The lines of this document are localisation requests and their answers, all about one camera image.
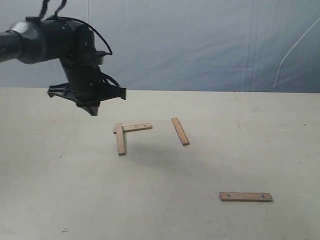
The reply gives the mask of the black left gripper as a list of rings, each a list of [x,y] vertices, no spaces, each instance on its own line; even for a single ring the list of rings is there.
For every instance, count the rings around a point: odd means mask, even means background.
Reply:
[[[97,64],[84,65],[67,58],[62,58],[60,63],[68,82],[49,86],[47,94],[50,98],[60,97],[72,101],[93,117],[98,115],[100,102],[126,99],[127,89],[103,73]]]

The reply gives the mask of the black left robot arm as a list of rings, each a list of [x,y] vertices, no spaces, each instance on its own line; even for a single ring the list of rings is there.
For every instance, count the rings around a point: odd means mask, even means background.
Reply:
[[[84,21],[69,17],[27,17],[0,34],[0,60],[32,65],[58,59],[67,83],[48,87],[49,97],[60,97],[97,116],[100,103],[125,100],[127,90],[100,66],[113,52],[97,50],[98,32]]]

